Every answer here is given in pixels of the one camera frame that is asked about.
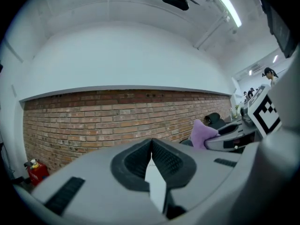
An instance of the black rubber pad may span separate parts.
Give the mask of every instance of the black rubber pad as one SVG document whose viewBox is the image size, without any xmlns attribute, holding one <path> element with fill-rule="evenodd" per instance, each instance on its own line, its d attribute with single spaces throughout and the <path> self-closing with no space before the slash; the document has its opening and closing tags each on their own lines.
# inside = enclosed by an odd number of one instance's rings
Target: black rubber pad
<svg viewBox="0 0 300 225">
<path fill-rule="evenodd" d="M 81 178 L 70 178 L 45 204 L 45 207 L 50 209 L 57 215 L 61 215 L 68 204 L 74 198 L 78 190 L 84 184 L 85 180 Z"/>
<path fill-rule="evenodd" d="M 235 167 L 237 164 L 237 162 L 233 162 L 233 161 L 222 159 L 222 158 L 217 158 L 217 159 L 215 159 L 214 162 L 220 163 L 220 164 L 223 164 L 223 165 L 226 165 L 229 167 Z"/>
<path fill-rule="evenodd" d="M 145 181 L 148 163 L 152 159 L 167 184 L 167 189 L 186 186 L 196 172 L 196 162 L 187 154 L 163 141 L 145 139 L 117 154 L 111 162 L 115 179 L 129 190 L 149 192 Z"/>
</svg>

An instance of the white wall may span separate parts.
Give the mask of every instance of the white wall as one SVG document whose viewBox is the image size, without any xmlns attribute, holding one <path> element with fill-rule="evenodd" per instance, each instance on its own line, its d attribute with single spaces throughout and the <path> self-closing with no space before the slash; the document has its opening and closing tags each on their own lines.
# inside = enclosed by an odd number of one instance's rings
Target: white wall
<svg viewBox="0 0 300 225">
<path fill-rule="evenodd" d="M 185 39 L 132 23 L 103 23 L 49 39 L 17 88 L 20 99 L 114 86 L 232 94 L 219 64 Z"/>
<path fill-rule="evenodd" d="M 244 101 L 244 97 L 240 90 L 240 85 L 238 81 L 236 81 L 233 77 L 231 79 L 235 87 L 235 91 L 231 96 L 230 102 L 231 102 L 232 109 L 235 111 L 235 106 L 240 105 L 240 103 Z"/>
<path fill-rule="evenodd" d="M 28 2 L 19 10 L 5 38 L 23 60 L 34 58 L 47 41 L 35 2 Z"/>
<path fill-rule="evenodd" d="M 284 75 L 284 73 L 289 68 L 291 62 L 293 61 L 293 58 L 285 59 L 283 62 L 279 63 L 278 65 L 274 65 L 271 68 L 278 74 L 279 79 Z M 250 88 L 257 89 L 262 84 L 271 84 L 271 80 L 268 80 L 267 77 L 262 77 L 263 71 L 261 71 L 258 74 L 248 76 L 246 78 L 243 78 L 239 81 L 240 89 L 242 92 L 246 91 L 248 92 Z"/>
<path fill-rule="evenodd" d="M 251 30 L 248 37 L 240 36 L 240 42 L 228 45 L 227 54 L 222 57 L 224 67 L 229 76 L 235 75 L 237 72 L 253 65 L 266 55 L 279 48 L 275 36 L 270 34 L 267 23 L 267 16 L 260 18 L 254 23 L 243 25 L 239 28 L 243 31 Z"/>
<path fill-rule="evenodd" d="M 21 63 L 3 43 L 0 46 L 0 60 L 3 65 L 0 74 L 0 131 L 11 169 L 15 170 L 14 176 L 27 177 L 23 166 L 26 162 L 23 141 L 23 109 L 11 87 L 21 81 L 26 65 Z"/>
</svg>

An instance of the brick wall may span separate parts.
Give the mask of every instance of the brick wall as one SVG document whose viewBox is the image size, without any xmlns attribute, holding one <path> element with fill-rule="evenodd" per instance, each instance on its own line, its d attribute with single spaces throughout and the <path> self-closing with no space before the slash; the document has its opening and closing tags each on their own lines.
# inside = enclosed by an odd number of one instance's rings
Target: brick wall
<svg viewBox="0 0 300 225">
<path fill-rule="evenodd" d="M 161 90 L 105 90 L 39 98 L 25 103 L 24 143 L 28 159 L 50 172 L 84 153 L 156 137 L 180 142 L 195 119 L 229 115 L 229 96 Z"/>
</svg>

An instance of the white ceiling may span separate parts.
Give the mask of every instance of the white ceiling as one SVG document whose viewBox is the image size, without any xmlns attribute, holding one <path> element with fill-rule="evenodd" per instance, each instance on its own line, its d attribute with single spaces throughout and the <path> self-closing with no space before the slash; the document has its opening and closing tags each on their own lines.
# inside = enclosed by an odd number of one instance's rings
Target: white ceiling
<svg viewBox="0 0 300 225">
<path fill-rule="evenodd" d="M 89 23 L 126 21 L 152 25 L 178 34 L 195 45 L 222 11 L 214 0 L 189 2 L 190 9 L 180 9 L 162 0 L 32 0 L 38 10 L 46 38 L 75 26 Z M 258 0 L 231 0 L 242 21 L 223 23 L 201 46 L 224 61 L 255 40 L 255 32 L 267 26 Z"/>
</svg>

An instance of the cable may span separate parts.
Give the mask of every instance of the cable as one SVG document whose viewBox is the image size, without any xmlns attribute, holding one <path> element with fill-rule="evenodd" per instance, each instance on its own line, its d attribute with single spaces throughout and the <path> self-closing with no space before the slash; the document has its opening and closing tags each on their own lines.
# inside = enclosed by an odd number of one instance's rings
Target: cable
<svg viewBox="0 0 300 225">
<path fill-rule="evenodd" d="M 14 174 L 15 170 L 11 169 L 11 163 L 10 163 L 10 159 L 9 159 L 9 156 L 8 156 L 8 151 L 4 145 L 4 142 L 3 142 L 3 137 L 2 137 L 2 133 L 1 133 L 1 130 L 0 130 L 0 138 L 2 140 L 2 147 L 4 147 L 5 149 L 5 154 L 6 154 L 6 158 L 7 158 L 7 162 L 8 162 L 8 169 L 11 171 L 12 174 Z"/>
</svg>

